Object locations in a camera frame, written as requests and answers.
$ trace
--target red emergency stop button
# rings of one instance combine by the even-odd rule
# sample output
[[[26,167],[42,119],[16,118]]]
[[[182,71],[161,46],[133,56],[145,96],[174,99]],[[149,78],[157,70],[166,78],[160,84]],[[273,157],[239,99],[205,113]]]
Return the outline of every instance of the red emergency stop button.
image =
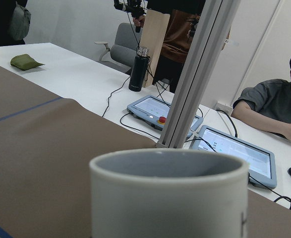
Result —
[[[159,124],[165,124],[165,121],[166,121],[166,117],[160,117],[158,120]]]

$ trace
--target backpack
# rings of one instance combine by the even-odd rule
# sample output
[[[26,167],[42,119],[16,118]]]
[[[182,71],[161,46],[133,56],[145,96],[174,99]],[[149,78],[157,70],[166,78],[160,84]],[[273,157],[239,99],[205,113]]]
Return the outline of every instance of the backpack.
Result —
[[[23,40],[30,29],[31,13],[25,7],[16,3],[7,33],[15,40]]]

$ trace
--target man's arm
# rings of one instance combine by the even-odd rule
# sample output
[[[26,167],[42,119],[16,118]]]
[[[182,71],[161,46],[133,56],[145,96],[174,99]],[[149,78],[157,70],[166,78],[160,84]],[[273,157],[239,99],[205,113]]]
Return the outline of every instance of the man's arm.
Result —
[[[285,123],[253,111],[248,103],[240,101],[234,108],[231,116],[259,130],[284,135],[291,140],[291,123]]]

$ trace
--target green pouch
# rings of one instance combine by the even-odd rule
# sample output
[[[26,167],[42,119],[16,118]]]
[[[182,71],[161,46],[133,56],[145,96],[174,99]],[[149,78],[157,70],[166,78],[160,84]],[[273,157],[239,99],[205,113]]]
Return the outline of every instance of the green pouch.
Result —
[[[31,68],[35,68],[41,65],[44,65],[43,63],[36,62],[32,57],[30,57],[28,54],[15,56],[11,59],[11,65],[15,66],[21,70],[28,70]]]

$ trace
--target white mug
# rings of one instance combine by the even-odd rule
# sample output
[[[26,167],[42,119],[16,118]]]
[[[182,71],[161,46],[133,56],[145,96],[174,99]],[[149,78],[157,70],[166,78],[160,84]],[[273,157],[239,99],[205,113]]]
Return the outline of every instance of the white mug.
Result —
[[[248,163],[137,149],[91,160],[92,238],[246,238]]]

